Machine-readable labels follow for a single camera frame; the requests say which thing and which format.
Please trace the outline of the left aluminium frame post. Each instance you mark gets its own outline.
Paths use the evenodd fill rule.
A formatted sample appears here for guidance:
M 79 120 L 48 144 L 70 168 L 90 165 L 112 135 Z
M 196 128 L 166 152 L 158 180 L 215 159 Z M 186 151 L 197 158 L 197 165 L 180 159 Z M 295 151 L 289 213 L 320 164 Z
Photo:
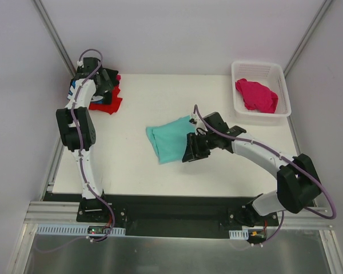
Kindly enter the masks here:
M 53 21 L 51 20 L 49 13 L 47 12 L 42 0 L 31 1 L 35 10 L 37 11 L 42 23 L 44 24 L 52 43 L 57 49 L 62 61 L 64 62 L 68 72 L 71 76 L 75 75 L 75 67 L 65 49 L 62 39 L 60 38 L 58 31 L 56 30 Z

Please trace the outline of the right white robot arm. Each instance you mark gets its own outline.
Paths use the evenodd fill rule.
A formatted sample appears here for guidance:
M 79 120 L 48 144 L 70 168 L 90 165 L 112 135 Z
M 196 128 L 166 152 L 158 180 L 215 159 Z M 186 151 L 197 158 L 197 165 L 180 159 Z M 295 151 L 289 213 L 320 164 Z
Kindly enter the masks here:
M 219 148 L 252 161 L 277 181 L 275 191 L 260 194 L 233 212 L 238 224 L 254 227 L 271 213 L 299 213 L 321 194 L 316 169 L 307 155 L 280 154 L 255 140 L 242 127 L 229 127 L 217 112 L 202 120 L 192 115 L 188 121 L 196 130 L 187 134 L 183 162 L 208 158 L 213 149 Z

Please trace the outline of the right aluminium frame post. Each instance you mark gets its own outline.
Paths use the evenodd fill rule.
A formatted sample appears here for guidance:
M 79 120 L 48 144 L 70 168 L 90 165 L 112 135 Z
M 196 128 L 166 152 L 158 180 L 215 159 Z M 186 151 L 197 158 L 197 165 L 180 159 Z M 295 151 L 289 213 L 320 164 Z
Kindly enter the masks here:
M 294 50 L 292 56 L 290 57 L 286 67 L 284 68 L 284 76 L 287 77 L 297 63 L 299 57 L 305 50 L 306 46 L 310 42 L 313 34 L 318 29 L 319 25 L 327 15 L 328 11 L 330 10 L 331 6 L 335 3 L 335 0 L 324 0 L 320 5 L 319 9 L 317 10 L 314 18 L 310 22 L 308 28 L 304 32 L 303 37 L 301 38 L 300 42 L 298 43 L 296 49 Z

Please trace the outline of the red t shirt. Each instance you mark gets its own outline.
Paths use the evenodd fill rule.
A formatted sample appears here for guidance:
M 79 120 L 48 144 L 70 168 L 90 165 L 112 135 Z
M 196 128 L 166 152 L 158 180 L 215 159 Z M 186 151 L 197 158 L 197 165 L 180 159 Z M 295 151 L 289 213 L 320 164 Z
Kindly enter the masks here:
M 98 102 L 91 102 L 89 109 L 94 111 L 101 111 L 108 114 L 117 112 L 121 106 L 122 98 L 119 97 L 121 89 L 115 86 L 112 92 L 107 92 L 106 97 Z

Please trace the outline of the aluminium frame post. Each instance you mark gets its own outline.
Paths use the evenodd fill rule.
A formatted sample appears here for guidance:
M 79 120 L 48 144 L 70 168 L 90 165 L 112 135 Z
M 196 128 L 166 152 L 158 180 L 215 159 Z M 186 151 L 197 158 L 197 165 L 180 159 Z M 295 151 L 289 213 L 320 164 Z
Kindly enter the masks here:
M 60 38 L 58 31 L 56 30 L 53 21 L 51 20 L 49 13 L 47 12 L 42 0 L 31 1 L 35 10 L 37 11 L 42 23 L 44 24 L 52 43 L 57 49 L 62 61 L 64 62 L 68 72 L 71 76 L 75 75 L 75 67 L 65 49 L 62 39 Z
M 300 42 L 298 43 L 296 49 L 294 50 L 292 56 L 290 57 L 286 67 L 284 68 L 284 76 L 287 77 L 297 63 L 299 57 L 305 50 L 306 46 L 310 42 L 313 34 L 318 29 L 319 25 L 327 15 L 328 11 L 330 10 L 331 6 L 335 3 L 335 0 L 324 0 L 320 5 L 319 9 L 317 10 L 314 18 L 310 22 L 308 28 L 304 32 L 303 37 L 301 38 Z

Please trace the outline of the magenta t shirt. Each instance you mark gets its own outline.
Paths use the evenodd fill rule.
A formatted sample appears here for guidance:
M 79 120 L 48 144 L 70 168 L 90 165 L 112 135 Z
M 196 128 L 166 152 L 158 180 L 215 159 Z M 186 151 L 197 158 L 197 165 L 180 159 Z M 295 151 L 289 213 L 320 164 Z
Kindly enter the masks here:
M 262 113 L 275 113 L 278 105 L 278 95 L 270 88 L 258 83 L 248 81 L 245 78 L 235 83 L 236 90 L 243 98 L 245 107 L 250 111 Z

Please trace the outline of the white plastic basket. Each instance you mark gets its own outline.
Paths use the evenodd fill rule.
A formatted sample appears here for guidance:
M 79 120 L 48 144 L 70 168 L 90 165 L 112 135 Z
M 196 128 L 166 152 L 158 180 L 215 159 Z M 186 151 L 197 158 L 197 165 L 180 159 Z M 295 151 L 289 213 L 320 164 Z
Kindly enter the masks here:
M 232 87 L 233 106 L 237 120 L 250 124 L 275 124 L 292 113 L 283 70 L 280 65 L 268 62 L 234 61 L 231 65 L 232 83 L 245 78 L 269 88 L 278 95 L 275 113 L 248 110 L 242 95 Z

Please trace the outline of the teal t shirt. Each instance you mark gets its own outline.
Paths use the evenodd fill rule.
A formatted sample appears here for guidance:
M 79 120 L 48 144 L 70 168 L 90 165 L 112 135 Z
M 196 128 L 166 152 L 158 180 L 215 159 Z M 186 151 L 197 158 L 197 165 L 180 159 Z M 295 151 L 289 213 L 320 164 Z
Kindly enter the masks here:
M 189 120 L 190 116 L 185 116 L 162 126 L 146 127 L 146 136 L 159 164 L 182 160 L 187 145 L 187 134 L 195 131 Z

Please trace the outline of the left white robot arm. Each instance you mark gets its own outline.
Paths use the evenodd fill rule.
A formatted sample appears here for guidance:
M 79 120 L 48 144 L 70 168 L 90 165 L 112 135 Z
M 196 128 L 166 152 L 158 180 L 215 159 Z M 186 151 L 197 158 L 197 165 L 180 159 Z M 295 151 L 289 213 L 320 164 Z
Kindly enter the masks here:
M 80 57 L 70 83 L 68 103 L 55 113 L 62 144 L 71 152 L 81 178 L 79 210 L 83 215 L 89 213 L 97 222 L 105 221 L 110 210 L 105 205 L 100 173 L 93 163 L 97 136 L 89 106 L 94 96 L 105 91 L 102 85 L 108 83 L 109 77 L 100 59 Z

